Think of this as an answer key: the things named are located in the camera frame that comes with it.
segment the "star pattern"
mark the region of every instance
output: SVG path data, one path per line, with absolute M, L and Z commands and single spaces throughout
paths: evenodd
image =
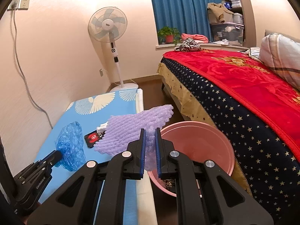
M 171 59 L 163 58 L 161 62 L 194 95 L 218 129 L 226 134 L 254 199 L 276 222 L 300 189 L 300 164 L 291 150 L 271 127 L 215 83 L 200 78 L 199 74 Z

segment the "curtain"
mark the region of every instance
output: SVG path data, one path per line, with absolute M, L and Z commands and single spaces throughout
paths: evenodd
M 207 4 L 222 0 L 152 0 L 156 29 L 178 28 L 180 33 L 202 34 L 212 40 Z

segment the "silver screw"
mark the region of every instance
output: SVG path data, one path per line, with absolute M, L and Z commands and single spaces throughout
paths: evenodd
M 130 151 L 125 151 L 122 153 L 123 157 L 130 157 L 131 156 L 131 152 Z
M 208 161 L 205 162 L 205 165 L 206 165 L 207 167 L 214 167 L 214 166 L 215 166 L 215 163 L 214 163 L 213 161 L 211 161 L 211 160 L 208 160 Z
M 87 167 L 91 168 L 91 167 L 94 167 L 96 166 L 96 162 L 95 161 L 89 161 L 87 164 L 86 164 Z
M 179 156 L 179 152 L 178 151 L 171 151 L 170 152 L 170 156 L 172 156 L 172 157 L 178 157 Z

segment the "wooden floor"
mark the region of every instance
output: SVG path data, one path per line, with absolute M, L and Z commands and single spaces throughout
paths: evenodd
M 161 86 L 162 81 L 160 79 L 139 83 L 139 88 L 143 90 L 144 95 L 144 109 L 148 110 L 152 107 L 171 104 L 174 107 L 174 114 L 165 126 L 177 122 L 183 122 L 184 119 L 181 116 L 179 110 L 177 109 L 174 101 L 170 96 L 168 96 L 164 91 L 161 90 Z M 151 185 L 153 189 L 158 225 L 178 224 L 176 198 L 167 195 L 159 188 L 157 188 L 152 182 Z

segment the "window sill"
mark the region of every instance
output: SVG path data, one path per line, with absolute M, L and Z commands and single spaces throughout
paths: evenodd
M 247 47 L 243 47 L 243 46 L 234 46 L 234 45 L 221 45 L 221 44 L 215 44 L 215 43 L 201 43 L 201 46 L 211 46 L 211 47 L 230 47 L 230 48 L 239 48 L 241 50 L 248 50 L 249 48 Z M 156 48 L 167 48 L 167 47 L 175 47 L 175 44 L 162 44 L 162 45 L 158 45 L 156 46 Z

